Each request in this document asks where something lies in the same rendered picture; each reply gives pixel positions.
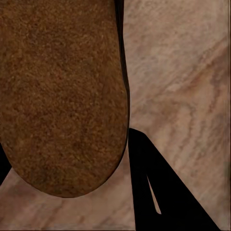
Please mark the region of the sandal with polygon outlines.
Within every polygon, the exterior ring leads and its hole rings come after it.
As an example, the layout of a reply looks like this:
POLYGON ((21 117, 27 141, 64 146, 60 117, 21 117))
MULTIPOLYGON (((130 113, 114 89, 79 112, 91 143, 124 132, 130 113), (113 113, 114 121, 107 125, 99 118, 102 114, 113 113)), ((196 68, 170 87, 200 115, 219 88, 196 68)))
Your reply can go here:
POLYGON ((103 185, 128 141, 124 0, 0 0, 0 143, 44 193, 103 185))

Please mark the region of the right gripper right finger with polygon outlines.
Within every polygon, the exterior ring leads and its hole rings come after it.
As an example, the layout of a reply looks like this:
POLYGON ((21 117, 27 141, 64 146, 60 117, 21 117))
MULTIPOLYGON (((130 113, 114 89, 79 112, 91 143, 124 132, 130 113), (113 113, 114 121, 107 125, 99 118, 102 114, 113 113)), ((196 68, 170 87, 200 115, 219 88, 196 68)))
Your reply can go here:
POLYGON ((220 231, 144 133, 129 128, 128 152, 136 231, 220 231))

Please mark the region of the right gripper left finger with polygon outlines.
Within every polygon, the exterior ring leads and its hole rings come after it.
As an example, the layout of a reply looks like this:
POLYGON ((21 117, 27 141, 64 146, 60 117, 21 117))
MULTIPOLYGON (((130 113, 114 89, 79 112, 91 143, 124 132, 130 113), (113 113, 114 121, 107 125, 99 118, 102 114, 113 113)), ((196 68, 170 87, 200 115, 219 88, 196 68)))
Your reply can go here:
POLYGON ((5 152, 0 143, 0 186, 2 185, 11 168, 12 166, 8 161, 7 156, 5 155, 5 152))

